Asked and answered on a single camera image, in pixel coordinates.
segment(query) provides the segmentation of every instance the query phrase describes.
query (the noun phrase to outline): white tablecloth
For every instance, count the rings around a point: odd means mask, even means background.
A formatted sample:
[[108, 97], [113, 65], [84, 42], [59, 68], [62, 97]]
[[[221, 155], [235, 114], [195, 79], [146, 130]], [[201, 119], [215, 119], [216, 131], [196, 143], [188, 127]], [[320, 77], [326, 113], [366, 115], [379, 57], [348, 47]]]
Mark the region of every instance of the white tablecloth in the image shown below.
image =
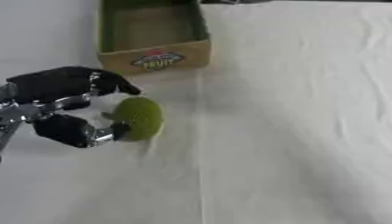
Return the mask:
[[[0, 166], [2, 224], [390, 223], [392, 5], [203, 9], [212, 65], [133, 79], [164, 107], [152, 146], [76, 150], [23, 127]], [[97, 66], [95, 13], [95, 1], [1, 1], [2, 81]]]

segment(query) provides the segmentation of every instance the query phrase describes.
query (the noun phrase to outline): box label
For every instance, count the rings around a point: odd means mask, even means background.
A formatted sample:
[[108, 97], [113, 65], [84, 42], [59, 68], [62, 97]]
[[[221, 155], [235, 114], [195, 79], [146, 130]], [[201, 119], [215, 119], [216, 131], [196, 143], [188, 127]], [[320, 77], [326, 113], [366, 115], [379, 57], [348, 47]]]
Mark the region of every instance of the box label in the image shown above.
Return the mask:
[[149, 70], [163, 70], [170, 67], [185, 57], [177, 52], [163, 52], [160, 50], [148, 51], [145, 56], [131, 62], [132, 66]]

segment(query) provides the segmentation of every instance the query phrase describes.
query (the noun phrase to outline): white table surface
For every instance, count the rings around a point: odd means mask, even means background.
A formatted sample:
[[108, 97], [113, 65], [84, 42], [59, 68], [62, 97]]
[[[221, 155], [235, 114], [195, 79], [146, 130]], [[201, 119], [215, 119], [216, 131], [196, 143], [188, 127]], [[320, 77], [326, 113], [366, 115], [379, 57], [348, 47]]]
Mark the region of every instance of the white table surface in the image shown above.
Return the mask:
[[[76, 150], [25, 126], [0, 166], [0, 223], [391, 222], [392, 4], [203, 9], [212, 65], [133, 79], [164, 107], [154, 146]], [[95, 13], [95, 1], [1, 1], [2, 81], [98, 66]]]

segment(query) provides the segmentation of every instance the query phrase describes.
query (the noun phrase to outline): cardboard box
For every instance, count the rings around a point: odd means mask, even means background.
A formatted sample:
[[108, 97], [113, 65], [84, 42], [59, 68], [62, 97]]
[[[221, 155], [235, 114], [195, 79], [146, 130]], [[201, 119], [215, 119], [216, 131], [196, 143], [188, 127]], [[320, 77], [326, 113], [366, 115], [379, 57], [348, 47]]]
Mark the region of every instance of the cardboard box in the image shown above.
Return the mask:
[[98, 57], [105, 69], [139, 74], [204, 67], [211, 43], [197, 0], [102, 0]]

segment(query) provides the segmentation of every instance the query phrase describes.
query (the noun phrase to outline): robotic hand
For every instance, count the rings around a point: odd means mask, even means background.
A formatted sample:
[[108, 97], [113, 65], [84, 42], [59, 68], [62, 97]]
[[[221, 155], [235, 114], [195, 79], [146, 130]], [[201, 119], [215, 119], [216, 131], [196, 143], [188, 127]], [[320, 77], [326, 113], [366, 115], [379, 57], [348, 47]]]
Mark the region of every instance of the robotic hand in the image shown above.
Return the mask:
[[9, 78], [0, 87], [0, 153], [22, 123], [32, 124], [41, 137], [77, 148], [119, 140], [130, 131], [125, 122], [96, 129], [81, 118], [56, 112], [87, 108], [93, 97], [140, 92], [116, 73], [81, 66]]

